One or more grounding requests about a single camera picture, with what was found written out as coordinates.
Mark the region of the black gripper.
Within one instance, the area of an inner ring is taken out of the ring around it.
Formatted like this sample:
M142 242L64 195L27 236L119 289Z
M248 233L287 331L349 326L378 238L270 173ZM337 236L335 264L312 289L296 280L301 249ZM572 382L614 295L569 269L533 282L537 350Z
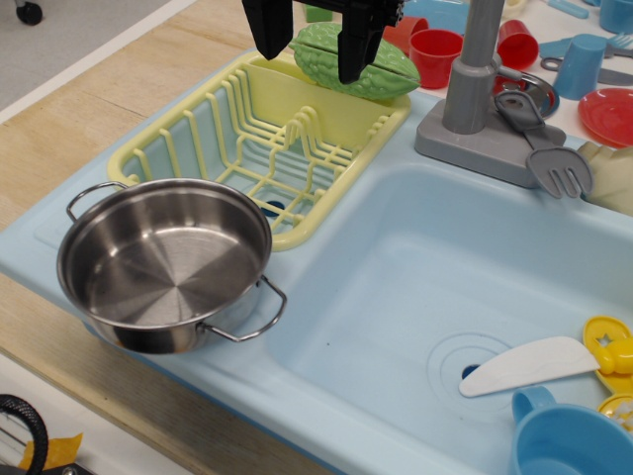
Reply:
M403 0L307 0L303 4L342 15L337 37L338 79L351 84L377 55L385 27L395 27L404 15ZM291 0L243 0L242 6L257 50L273 59L293 37Z

